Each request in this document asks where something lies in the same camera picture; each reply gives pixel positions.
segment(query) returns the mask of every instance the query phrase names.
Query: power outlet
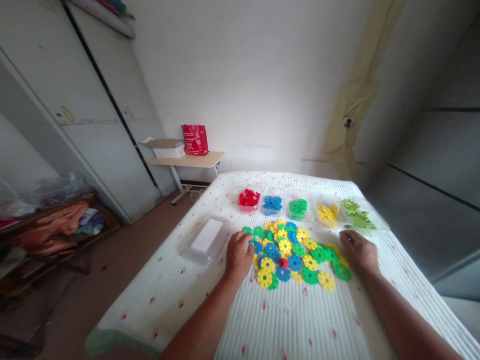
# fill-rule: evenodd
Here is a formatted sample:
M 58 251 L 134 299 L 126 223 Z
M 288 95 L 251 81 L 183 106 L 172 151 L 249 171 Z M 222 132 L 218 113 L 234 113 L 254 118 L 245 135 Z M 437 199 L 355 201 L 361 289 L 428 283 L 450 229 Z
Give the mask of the power outlet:
M 354 126 L 355 118 L 351 116 L 343 117 L 343 126 L 346 128 L 352 128 Z

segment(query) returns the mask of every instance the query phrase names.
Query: brown cloth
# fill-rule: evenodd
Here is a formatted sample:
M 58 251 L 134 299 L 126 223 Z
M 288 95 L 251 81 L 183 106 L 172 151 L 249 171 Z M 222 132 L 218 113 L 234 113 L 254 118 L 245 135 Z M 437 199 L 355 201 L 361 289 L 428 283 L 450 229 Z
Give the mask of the brown cloth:
M 70 248 L 75 244 L 65 241 L 63 236 L 54 235 L 76 233 L 79 229 L 80 218 L 88 208 L 88 203 L 81 201 L 41 218 L 35 222 L 36 227 L 12 237 L 9 240 L 10 245 L 24 248 L 30 254 L 41 255 Z

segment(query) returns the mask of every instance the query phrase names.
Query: cardboard box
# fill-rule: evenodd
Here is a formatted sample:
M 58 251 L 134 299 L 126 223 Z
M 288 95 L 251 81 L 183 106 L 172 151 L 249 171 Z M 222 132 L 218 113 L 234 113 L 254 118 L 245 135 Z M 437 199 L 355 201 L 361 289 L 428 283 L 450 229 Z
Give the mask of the cardboard box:
M 179 139 L 154 139 L 147 137 L 143 145 L 153 150 L 157 158 L 181 158 L 185 155 L 185 141 Z

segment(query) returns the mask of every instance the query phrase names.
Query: person's right hand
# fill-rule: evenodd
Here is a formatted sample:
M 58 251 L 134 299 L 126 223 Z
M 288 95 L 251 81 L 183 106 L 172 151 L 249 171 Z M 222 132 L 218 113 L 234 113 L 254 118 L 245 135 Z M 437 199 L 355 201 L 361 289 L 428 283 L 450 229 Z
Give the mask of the person's right hand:
M 361 276 L 379 274 L 377 246 L 354 230 L 340 231 L 340 241 L 346 258 Z
M 255 249 L 253 243 L 250 243 L 250 245 L 248 245 L 248 243 L 253 238 L 254 236 L 249 235 L 247 232 L 236 232 L 231 236 L 226 248 L 224 276 L 239 286 L 252 267 Z

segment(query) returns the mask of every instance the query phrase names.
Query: red shopping bag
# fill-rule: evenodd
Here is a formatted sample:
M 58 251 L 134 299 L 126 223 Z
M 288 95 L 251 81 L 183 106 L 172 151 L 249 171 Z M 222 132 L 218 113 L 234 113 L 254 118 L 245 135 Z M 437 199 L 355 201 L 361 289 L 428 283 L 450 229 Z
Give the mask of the red shopping bag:
M 209 152 L 204 125 L 182 125 L 185 154 L 205 156 Z

